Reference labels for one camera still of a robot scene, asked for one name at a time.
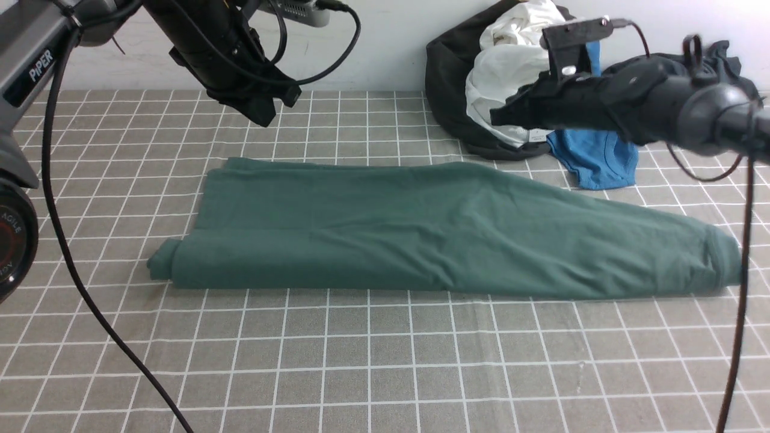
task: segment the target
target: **blue cloth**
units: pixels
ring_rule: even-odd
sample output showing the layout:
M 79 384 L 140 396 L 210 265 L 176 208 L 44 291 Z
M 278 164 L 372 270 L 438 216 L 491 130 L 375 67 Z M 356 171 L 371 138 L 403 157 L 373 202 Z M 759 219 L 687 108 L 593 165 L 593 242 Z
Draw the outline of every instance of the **blue cloth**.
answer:
M 599 42 L 586 45 L 591 57 L 591 72 L 601 75 Z M 584 190 L 610 190 L 634 185 L 639 149 L 611 131 L 565 130 L 548 134 L 551 152 L 562 165 L 577 176 Z

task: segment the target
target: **green cloth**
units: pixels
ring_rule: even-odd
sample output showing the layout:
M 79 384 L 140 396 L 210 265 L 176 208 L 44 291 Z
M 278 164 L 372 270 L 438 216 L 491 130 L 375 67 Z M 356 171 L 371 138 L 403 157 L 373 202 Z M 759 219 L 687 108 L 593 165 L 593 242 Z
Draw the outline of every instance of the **green cloth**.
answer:
M 229 159 L 195 227 L 148 263 L 191 289 L 453 290 L 560 299 L 738 283 L 735 239 L 473 163 L 342 167 Z

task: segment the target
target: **metal bracket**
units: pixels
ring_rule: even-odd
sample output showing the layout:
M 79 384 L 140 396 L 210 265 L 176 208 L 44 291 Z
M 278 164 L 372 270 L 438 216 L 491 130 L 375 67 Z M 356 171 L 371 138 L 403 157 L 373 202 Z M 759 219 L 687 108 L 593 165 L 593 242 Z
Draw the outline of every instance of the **metal bracket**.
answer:
M 591 74 L 585 44 L 609 37 L 613 27 L 607 18 L 567 22 L 543 29 L 542 46 L 548 50 L 551 77 L 563 82 L 575 74 Z

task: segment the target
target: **table surface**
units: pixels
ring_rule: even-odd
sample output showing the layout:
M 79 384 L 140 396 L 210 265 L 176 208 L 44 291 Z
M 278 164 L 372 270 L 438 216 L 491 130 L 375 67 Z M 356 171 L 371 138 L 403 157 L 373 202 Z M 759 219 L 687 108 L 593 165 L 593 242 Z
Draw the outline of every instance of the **table surface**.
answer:
M 43 101 L 15 133 L 40 167 Z M 359 166 L 470 161 L 686 214 L 739 237 L 745 169 L 716 184 L 641 150 L 638 185 L 575 189 L 546 155 L 464 153 L 419 92 L 306 92 L 269 128 L 197 91 L 64 92 L 54 189 L 90 293 L 197 432 L 714 431 L 737 289 L 555 302 L 365 290 L 177 290 L 146 259 L 194 222 L 227 157 Z M 682 153 L 702 176 L 732 155 Z M 770 431 L 770 170 L 758 169 L 751 295 L 731 431 Z M 0 305 L 0 432 L 181 431 L 72 286 L 41 191 L 37 261 Z

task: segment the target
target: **black cable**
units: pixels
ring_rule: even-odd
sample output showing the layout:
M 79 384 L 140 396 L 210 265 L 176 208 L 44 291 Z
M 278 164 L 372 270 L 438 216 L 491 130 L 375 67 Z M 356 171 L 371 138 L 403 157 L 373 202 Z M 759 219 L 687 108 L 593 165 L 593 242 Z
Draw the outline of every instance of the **black cable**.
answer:
M 647 45 L 647 38 L 644 37 L 644 32 L 641 30 L 641 27 L 639 27 L 639 24 L 629 21 L 629 25 L 632 25 L 634 29 L 636 29 L 636 32 L 639 34 L 639 38 L 641 39 L 641 44 L 644 45 L 644 55 L 647 56 L 647 58 L 650 58 L 650 46 Z
M 338 11 L 338 12 L 347 12 L 350 14 L 351 17 L 353 17 L 353 20 L 356 23 L 356 31 L 353 34 L 352 39 L 350 40 L 350 44 L 345 48 L 345 51 L 342 53 L 342 55 L 334 62 L 332 65 L 322 72 L 319 72 L 318 74 L 311 76 L 309 78 L 300 79 L 300 80 L 278 80 L 278 79 L 267 79 L 262 76 L 258 76 L 256 74 L 253 74 L 244 68 L 241 68 L 238 66 L 233 60 L 231 60 L 226 54 L 219 51 L 219 49 L 214 45 L 213 42 L 209 40 L 209 38 L 206 37 L 206 33 L 203 32 L 203 30 L 200 29 L 198 24 L 195 22 L 193 17 L 189 16 L 187 11 L 176 1 L 176 0 L 168 0 L 172 5 L 174 5 L 181 13 L 182 15 L 187 18 L 187 21 L 192 26 L 193 29 L 195 29 L 196 33 L 204 40 L 206 41 L 206 44 L 209 46 L 210 49 L 212 49 L 217 57 L 219 57 L 223 62 L 225 62 L 228 66 L 235 69 L 239 74 L 242 76 L 245 76 L 247 78 L 253 79 L 257 82 L 262 82 L 265 84 L 272 84 L 276 86 L 303 86 L 306 84 L 310 84 L 311 82 L 316 82 L 325 76 L 328 76 L 330 73 L 334 72 L 337 68 L 342 65 L 342 63 L 347 59 L 348 55 L 353 51 L 353 47 L 356 46 L 358 43 L 358 38 L 361 35 L 361 20 L 358 17 L 358 14 L 356 11 L 354 11 L 350 6 L 345 5 L 342 2 L 338 2 L 337 0 L 318 0 L 316 2 L 316 6 L 321 9 L 329 9 L 331 11 Z
M 732 355 L 730 358 L 730 371 L 725 386 L 725 396 L 719 409 L 719 420 L 716 433 L 725 433 L 727 418 L 730 415 L 732 396 L 735 393 L 735 385 L 738 382 L 738 366 L 741 363 L 741 349 L 743 346 L 743 330 L 746 325 L 746 307 L 748 305 L 748 258 L 752 246 L 752 218 L 754 216 L 754 186 L 755 186 L 755 156 L 754 138 L 757 125 L 756 113 L 758 107 L 752 106 L 748 115 L 748 128 L 744 143 L 748 145 L 748 178 L 746 180 L 746 208 L 743 216 L 743 251 L 741 255 L 741 288 L 738 292 L 738 316 L 735 319 L 735 337 L 732 341 Z
M 280 40 L 278 41 L 278 49 L 276 50 L 276 54 L 273 57 L 272 60 L 270 60 L 267 65 L 264 65 L 264 67 L 270 67 L 275 66 L 280 60 L 283 58 L 283 54 L 286 52 L 286 43 L 289 38 L 288 32 L 286 30 L 286 20 L 283 18 L 283 14 L 280 13 L 278 10 L 278 5 L 276 4 L 275 0 L 267 0 L 268 3 L 270 3 L 270 7 L 273 8 L 273 10 L 276 11 L 276 18 L 278 19 L 278 29 L 280 33 Z M 243 29 L 239 26 L 239 31 L 241 33 L 241 36 L 246 39 L 249 43 L 249 47 L 252 49 L 254 55 L 260 55 L 261 49 L 256 44 L 256 41 L 254 41 L 254 38 L 252 38 L 249 30 Z
M 711 182 L 718 182 L 723 179 L 727 179 L 731 174 L 733 174 L 737 168 L 741 165 L 741 162 L 743 161 L 743 156 L 738 155 L 738 157 L 735 158 L 735 162 L 728 168 L 724 173 L 720 174 L 719 176 L 715 177 L 700 177 L 695 175 L 692 171 L 690 171 L 685 165 L 682 163 L 682 161 L 679 159 L 678 156 L 676 156 L 676 152 L 674 151 L 674 148 L 671 146 L 671 144 L 666 143 L 666 147 L 668 148 L 668 152 L 671 154 L 671 158 L 674 159 L 674 162 L 676 165 L 679 166 L 682 170 L 685 171 L 685 174 L 693 180 L 697 180 L 698 182 L 704 182 L 704 183 L 711 183 Z
M 271 66 L 274 66 L 278 62 L 283 59 L 283 53 L 286 52 L 286 43 L 288 36 L 288 31 L 286 30 L 286 20 L 283 18 L 283 12 L 281 12 L 280 8 L 278 7 L 278 3 L 276 0 L 267 0 L 268 3 L 270 3 L 270 7 L 273 8 L 273 13 L 276 14 L 276 19 L 278 20 L 278 30 L 280 32 L 280 40 L 278 41 L 278 49 L 276 50 L 276 55 L 273 57 L 273 60 L 270 60 Z
M 647 58 L 650 58 L 650 47 L 647 44 L 647 39 L 644 37 L 644 33 L 642 32 L 641 28 L 633 21 L 628 20 L 613 20 L 614 25 L 616 27 L 625 27 L 626 25 L 632 25 L 636 29 L 637 33 L 639 34 L 639 37 L 641 38 L 641 43 L 644 45 L 644 53 L 647 56 Z M 738 314 L 735 318 L 735 336 L 733 338 L 732 343 L 732 354 L 730 358 L 730 370 L 728 372 L 727 377 L 727 384 L 725 385 L 725 395 L 722 399 L 721 408 L 719 410 L 719 420 L 717 423 L 716 433 L 725 433 L 725 427 L 727 426 L 727 420 L 728 416 L 730 415 L 730 405 L 732 404 L 732 398 L 735 394 L 735 385 L 738 382 L 738 366 L 741 363 L 741 349 L 743 346 L 743 330 L 746 323 L 746 307 L 748 304 L 748 266 L 749 266 L 749 252 L 751 250 L 752 246 L 752 217 L 753 217 L 753 209 L 754 209 L 754 186 L 755 186 L 755 173 L 754 173 L 754 165 L 755 165 L 755 157 L 754 157 L 754 150 L 753 146 L 754 138 L 755 138 L 755 128 L 756 128 L 756 110 L 758 109 L 757 106 L 752 105 L 751 106 L 751 112 L 748 115 L 748 128 L 746 137 L 744 138 L 744 143 L 748 146 L 748 179 L 746 181 L 746 207 L 745 207 L 745 215 L 743 219 L 743 240 L 742 240 L 742 252 L 741 252 L 741 286 L 738 292 Z M 743 156 L 738 156 L 735 159 L 735 162 L 732 164 L 732 166 L 727 169 L 724 173 L 720 174 L 719 176 L 712 177 L 712 178 L 702 178 L 699 176 L 696 176 L 694 173 L 692 173 L 690 170 L 685 167 L 685 165 L 681 162 L 678 156 L 676 156 L 676 153 L 674 152 L 674 149 L 671 147 L 671 144 L 666 143 L 666 147 L 668 148 L 668 152 L 671 154 L 671 157 L 674 158 L 674 161 L 676 164 L 685 171 L 685 174 L 689 176 L 690 178 L 704 182 L 704 183 L 713 183 L 718 182 L 719 180 L 723 180 L 726 177 L 733 174 L 734 171 L 737 170 L 738 166 L 740 166 L 741 161 L 743 160 Z
M 115 341 L 118 347 L 120 347 L 120 350 L 122 350 L 126 356 L 131 359 L 131 362 L 133 362 L 134 365 L 136 365 L 136 367 L 147 377 L 152 386 L 155 387 L 160 396 L 163 397 L 163 400 L 174 412 L 174 415 L 176 415 L 176 418 L 179 420 L 179 423 L 182 425 L 184 430 L 187 433 L 193 433 L 193 429 L 189 426 L 187 420 L 185 419 L 184 415 L 182 415 L 182 412 L 179 410 L 179 408 L 176 407 L 174 400 L 172 400 L 166 390 L 163 389 L 163 386 L 158 382 L 155 376 L 152 375 L 152 372 L 134 354 L 131 348 L 126 345 L 126 343 L 115 332 L 115 330 L 112 329 L 112 326 L 110 326 L 109 322 L 104 317 L 104 314 L 102 314 L 102 312 L 99 310 L 99 307 L 96 306 L 96 303 L 91 298 L 91 295 L 86 290 L 85 285 L 78 275 L 78 270 L 75 267 L 75 261 L 72 259 L 72 253 L 70 252 L 69 245 L 67 244 L 67 238 L 64 233 L 64 229 L 62 229 L 62 222 L 59 220 L 59 212 L 56 209 L 56 201 L 54 199 L 53 188 L 51 186 L 51 147 L 53 122 L 56 112 L 56 103 L 59 99 L 59 90 L 62 87 L 64 70 L 67 66 L 70 53 L 79 43 L 80 36 L 81 32 L 79 30 L 75 30 L 67 39 L 65 43 L 66 45 L 62 52 L 62 56 L 55 65 L 55 72 L 53 80 L 51 81 L 51 90 L 48 97 L 48 103 L 45 106 L 41 158 L 42 186 L 43 193 L 45 195 L 45 205 L 48 207 L 49 216 L 51 217 L 51 224 L 53 225 L 53 229 L 56 232 L 56 239 L 59 241 L 59 247 L 62 250 L 62 255 L 67 265 L 67 269 L 69 270 L 69 274 L 72 276 L 72 282 L 75 283 L 75 287 L 77 287 L 80 296 L 82 296 L 83 300 L 85 301 L 85 304 L 88 305 L 91 313 L 94 315 L 94 317 L 96 317 L 96 320 L 99 321 L 99 324 L 102 325 L 104 330 L 107 331 L 107 334 L 109 334 L 112 340 Z

